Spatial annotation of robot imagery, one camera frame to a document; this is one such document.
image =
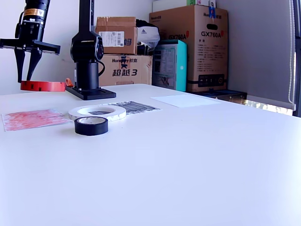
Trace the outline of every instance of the white table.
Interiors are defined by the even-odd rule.
[[[233,103],[177,108],[147,85],[116,99],[0,96],[0,113],[134,100],[162,111],[85,137],[73,123],[4,132],[0,226],[300,226],[301,119]]]

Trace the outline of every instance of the black cable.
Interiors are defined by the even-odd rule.
[[[99,74],[98,74],[98,77],[99,76],[101,76],[103,73],[104,73],[104,71],[105,71],[105,66],[104,66],[104,63],[103,62],[101,62],[101,61],[99,61],[99,63],[103,66],[103,69],[102,69],[102,71],[101,72],[99,72]]]

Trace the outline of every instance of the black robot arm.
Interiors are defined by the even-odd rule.
[[[21,13],[16,26],[16,39],[1,39],[0,48],[15,50],[18,82],[22,81],[22,70],[25,52],[31,53],[27,81],[30,81],[34,69],[42,57],[42,53],[59,55],[60,46],[43,42],[44,29],[49,9],[50,0],[26,0],[26,7]]]

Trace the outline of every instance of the masking tape roll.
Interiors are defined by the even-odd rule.
[[[108,121],[117,121],[125,118],[127,111],[123,107],[108,105],[92,105],[74,108],[69,111],[69,118],[75,121],[83,117],[101,117]]]

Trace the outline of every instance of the white paper sheet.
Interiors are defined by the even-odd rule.
[[[167,96],[167,97],[152,97],[154,100],[161,101],[163,103],[173,105],[176,107],[195,107],[202,105],[215,105],[220,102],[214,100],[208,100],[203,97],[196,97],[193,95],[179,95],[179,96]]]

